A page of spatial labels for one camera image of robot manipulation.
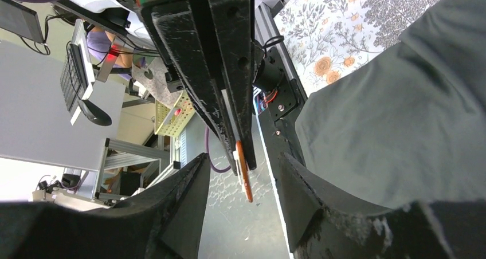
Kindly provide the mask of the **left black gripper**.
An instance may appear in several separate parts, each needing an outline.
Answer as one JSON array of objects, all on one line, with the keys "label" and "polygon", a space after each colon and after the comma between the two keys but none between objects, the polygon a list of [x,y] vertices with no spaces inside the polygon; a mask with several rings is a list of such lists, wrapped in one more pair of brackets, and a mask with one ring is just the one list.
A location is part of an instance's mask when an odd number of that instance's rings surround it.
[{"label": "left black gripper", "polygon": [[[232,155],[235,138],[229,115],[206,62],[197,29],[196,16],[189,3],[178,0],[96,0],[97,7],[138,7],[154,35],[156,44],[166,49],[193,106],[206,125],[217,135],[232,172],[237,166]],[[188,0],[198,5],[204,0]],[[253,24],[254,0],[206,0],[210,6],[215,34],[224,65],[224,82],[232,118],[235,122],[248,169],[257,167],[252,140],[252,80],[254,74]]]}]

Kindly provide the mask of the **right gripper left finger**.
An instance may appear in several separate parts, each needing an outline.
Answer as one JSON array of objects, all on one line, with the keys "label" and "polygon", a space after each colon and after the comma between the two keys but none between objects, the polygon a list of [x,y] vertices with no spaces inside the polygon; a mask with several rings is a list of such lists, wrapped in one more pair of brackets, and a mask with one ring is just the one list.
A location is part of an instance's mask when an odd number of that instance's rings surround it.
[{"label": "right gripper left finger", "polygon": [[202,153],[169,178],[110,208],[1,204],[2,258],[197,258],[209,192]]}]

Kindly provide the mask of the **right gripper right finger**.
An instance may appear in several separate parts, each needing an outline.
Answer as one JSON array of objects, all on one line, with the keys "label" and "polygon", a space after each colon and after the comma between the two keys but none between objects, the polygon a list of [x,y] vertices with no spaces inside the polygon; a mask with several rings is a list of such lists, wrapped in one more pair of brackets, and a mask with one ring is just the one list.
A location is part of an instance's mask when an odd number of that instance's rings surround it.
[{"label": "right gripper right finger", "polygon": [[279,156],[278,193],[297,258],[484,258],[485,202],[359,199]]}]

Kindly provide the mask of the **dark green t-shirt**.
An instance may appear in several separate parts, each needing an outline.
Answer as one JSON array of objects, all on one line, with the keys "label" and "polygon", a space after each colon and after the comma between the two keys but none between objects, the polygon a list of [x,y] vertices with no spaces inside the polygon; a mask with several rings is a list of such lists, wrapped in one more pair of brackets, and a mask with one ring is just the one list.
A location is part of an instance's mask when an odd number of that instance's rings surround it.
[{"label": "dark green t-shirt", "polygon": [[366,201],[485,198],[485,0],[440,0],[295,128],[307,169]]}]

